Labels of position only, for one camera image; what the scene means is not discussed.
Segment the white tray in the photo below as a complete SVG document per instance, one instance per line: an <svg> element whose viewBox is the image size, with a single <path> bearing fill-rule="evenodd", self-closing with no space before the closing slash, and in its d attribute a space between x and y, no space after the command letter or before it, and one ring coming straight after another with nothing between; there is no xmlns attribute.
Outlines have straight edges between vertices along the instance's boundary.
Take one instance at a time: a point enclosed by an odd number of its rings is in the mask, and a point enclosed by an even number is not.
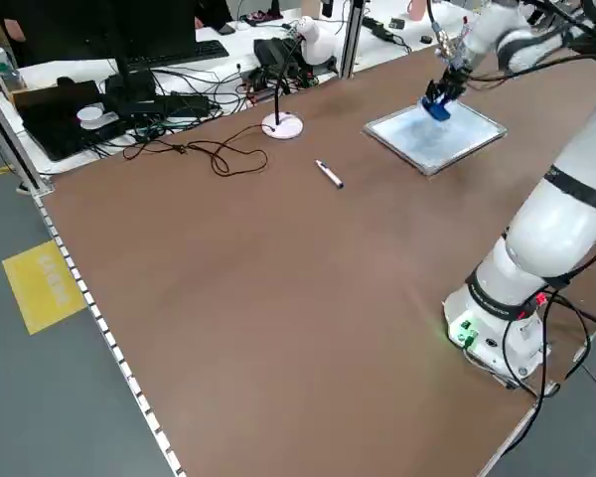
<svg viewBox="0 0 596 477"><path fill-rule="evenodd" d="M427 176L508 132L459 101L451 102L447 109L450 119L437 121L416 104L370 122L365 131Z"/></svg>

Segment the marker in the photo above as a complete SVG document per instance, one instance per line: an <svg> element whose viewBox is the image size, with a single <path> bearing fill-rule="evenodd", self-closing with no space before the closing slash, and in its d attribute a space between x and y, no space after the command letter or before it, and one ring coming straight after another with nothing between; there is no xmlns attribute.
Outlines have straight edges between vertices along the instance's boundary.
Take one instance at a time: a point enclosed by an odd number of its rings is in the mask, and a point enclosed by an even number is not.
<svg viewBox="0 0 596 477"><path fill-rule="evenodd" d="M338 189L345 187L340 178L327 167L327 164L325 164L323 161L316 161L316 165L327 175L327 177L336 185Z"/></svg>

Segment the computer monitor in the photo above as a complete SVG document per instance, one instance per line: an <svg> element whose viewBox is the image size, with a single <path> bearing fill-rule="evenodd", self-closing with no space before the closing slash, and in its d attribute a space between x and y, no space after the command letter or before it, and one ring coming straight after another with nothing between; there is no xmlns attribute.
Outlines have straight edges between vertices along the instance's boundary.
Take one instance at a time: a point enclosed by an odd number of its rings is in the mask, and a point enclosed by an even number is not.
<svg viewBox="0 0 596 477"><path fill-rule="evenodd" d="M199 0L11 0L35 63L150 58L196 42Z"/></svg>

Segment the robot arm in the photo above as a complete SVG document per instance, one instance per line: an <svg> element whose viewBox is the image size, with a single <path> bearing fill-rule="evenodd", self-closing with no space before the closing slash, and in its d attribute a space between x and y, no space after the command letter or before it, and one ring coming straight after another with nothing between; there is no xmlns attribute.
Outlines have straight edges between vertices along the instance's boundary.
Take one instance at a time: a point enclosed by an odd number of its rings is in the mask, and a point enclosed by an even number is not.
<svg viewBox="0 0 596 477"><path fill-rule="evenodd" d="M582 9L576 11L574 17L588 27L593 26ZM500 70L519 73L569 45L582 34L577 27L562 25L535 35L519 11L517 0L493 0L463 39L458 52L442 49L448 68L439 82L432 80L428 84L422 105L435 119L446 120L450 117L446 104L465 92L471 73L490 50L496 50Z"/></svg>
<svg viewBox="0 0 596 477"><path fill-rule="evenodd" d="M595 11L596 0L584 0L583 10L577 11L575 18L596 25ZM517 22L517 28L499 34L508 23L493 29L486 25L493 20L486 18L482 15L466 37L464 51L450 60L442 80L435 87L431 82L430 92L440 93L426 97L428 105L424 105L433 117L437 118L443 104L463 92L469 72L492 47L502 69L520 72L582 33L580 28L566 25L535 36ZM493 30L498 32L496 41L491 40ZM541 338L544 324L534 304L537 293L545 285L564 287L583 269L575 267L595 244L596 110L536 185L493 249L445 300L451 341L507 383L514 383L517 376L519 380L529 376L549 352Z"/></svg>

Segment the desk lamp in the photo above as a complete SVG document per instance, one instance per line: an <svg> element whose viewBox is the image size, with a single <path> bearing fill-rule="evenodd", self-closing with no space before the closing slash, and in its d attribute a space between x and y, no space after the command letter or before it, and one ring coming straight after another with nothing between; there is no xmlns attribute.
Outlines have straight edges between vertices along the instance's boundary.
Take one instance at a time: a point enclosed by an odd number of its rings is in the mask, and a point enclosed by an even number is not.
<svg viewBox="0 0 596 477"><path fill-rule="evenodd" d="M320 28L313 18L302 17L296 25L296 33L298 35L297 41L302 43L302 57L308 65L321 65L333 56L336 48L336 38L333 33ZM276 83L274 112L265 116L262 120L262 130L268 136L276 139L292 139L299 136L303 129L302 120L298 116L290 112L280 112L278 105L282 77L285 74L290 58L291 55L285 60Z"/></svg>

